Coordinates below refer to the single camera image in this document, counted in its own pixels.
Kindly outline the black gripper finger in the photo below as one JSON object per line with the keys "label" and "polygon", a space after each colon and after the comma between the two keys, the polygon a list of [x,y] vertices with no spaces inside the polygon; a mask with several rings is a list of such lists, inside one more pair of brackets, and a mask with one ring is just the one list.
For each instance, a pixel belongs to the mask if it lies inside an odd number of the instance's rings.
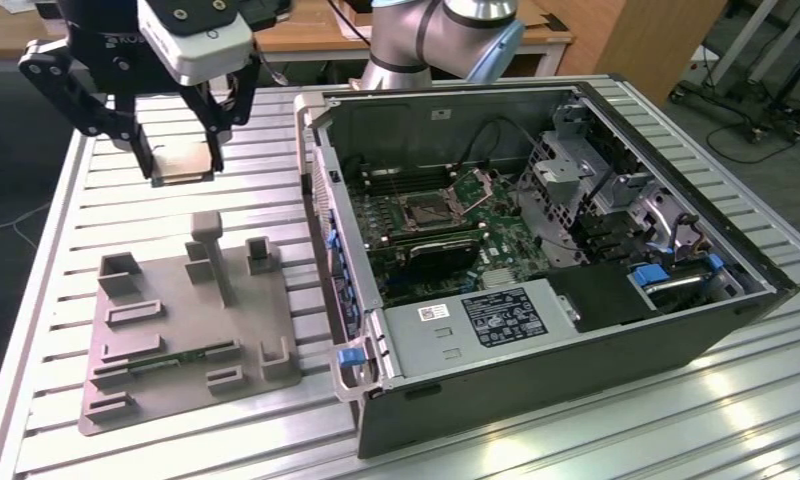
{"label": "black gripper finger", "polygon": [[107,108],[70,72],[71,63],[65,41],[30,41],[18,70],[71,126],[90,137],[105,134],[117,148],[133,153],[143,178],[150,179],[154,158],[135,117],[135,95],[114,93],[114,108]]}
{"label": "black gripper finger", "polygon": [[223,170],[221,144],[230,138],[233,125],[245,125],[250,118],[261,60],[258,52],[250,53],[245,66],[225,75],[230,91],[218,102],[203,82],[178,88],[179,96],[193,111],[205,131],[205,140],[210,155],[210,169],[215,173]]}

